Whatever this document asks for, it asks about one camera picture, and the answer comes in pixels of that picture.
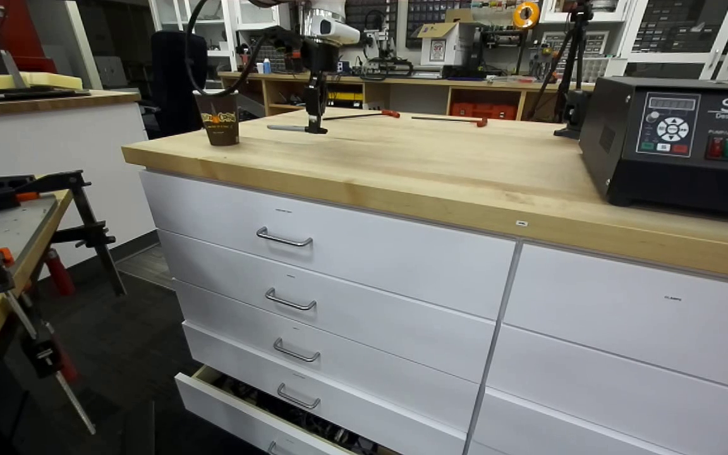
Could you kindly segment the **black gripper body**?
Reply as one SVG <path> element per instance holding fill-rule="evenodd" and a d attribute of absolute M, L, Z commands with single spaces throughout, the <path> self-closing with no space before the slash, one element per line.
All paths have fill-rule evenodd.
<path fill-rule="evenodd" d="M 308 77 L 307 91 L 303 91 L 303 107 L 308 115 L 322 115 L 327 109 L 328 102 L 328 90 L 327 90 L 327 74 L 324 72 L 314 72 Z"/>

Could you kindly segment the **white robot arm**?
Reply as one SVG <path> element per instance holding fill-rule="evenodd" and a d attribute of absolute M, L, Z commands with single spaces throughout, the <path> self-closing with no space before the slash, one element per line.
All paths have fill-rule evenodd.
<path fill-rule="evenodd" d="M 302 30 L 286 30 L 270 26 L 262 30 L 262 40 L 298 52 L 308 68 L 303 90 L 303 109 L 308 115 L 307 133 L 324 135 L 324 111 L 328 102 L 327 77 L 337 68 L 338 52 L 361 44 L 361 30 L 347 24 L 347 0 L 251 0 L 256 7 L 274 7 L 281 2 L 297 2 L 303 7 Z"/>

